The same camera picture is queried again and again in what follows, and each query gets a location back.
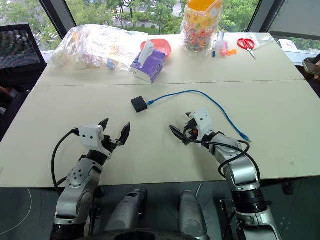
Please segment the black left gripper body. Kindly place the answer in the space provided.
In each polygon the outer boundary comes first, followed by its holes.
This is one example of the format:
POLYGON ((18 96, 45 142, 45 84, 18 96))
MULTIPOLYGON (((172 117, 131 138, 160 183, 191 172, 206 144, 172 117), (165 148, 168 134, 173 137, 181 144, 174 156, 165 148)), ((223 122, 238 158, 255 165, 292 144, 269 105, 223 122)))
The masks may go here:
POLYGON ((108 150, 109 152, 113 152, 117 148, 117 146, 122 145, 122 142, 117 139, 112 140, 109 135, 104 135, 101 144, 104 149, 108 150))

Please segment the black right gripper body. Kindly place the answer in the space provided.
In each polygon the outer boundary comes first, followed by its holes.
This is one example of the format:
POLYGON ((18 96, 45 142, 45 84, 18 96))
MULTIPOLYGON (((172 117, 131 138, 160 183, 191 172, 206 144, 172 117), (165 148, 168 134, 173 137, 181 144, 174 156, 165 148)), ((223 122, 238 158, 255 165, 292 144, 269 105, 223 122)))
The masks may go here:
POLYGON ((185 139, 190 141, 196 141, 199 135, 199 131, 197 129, 197 122, 194 118, 188 121, 183 130, 183 136, 185 139))

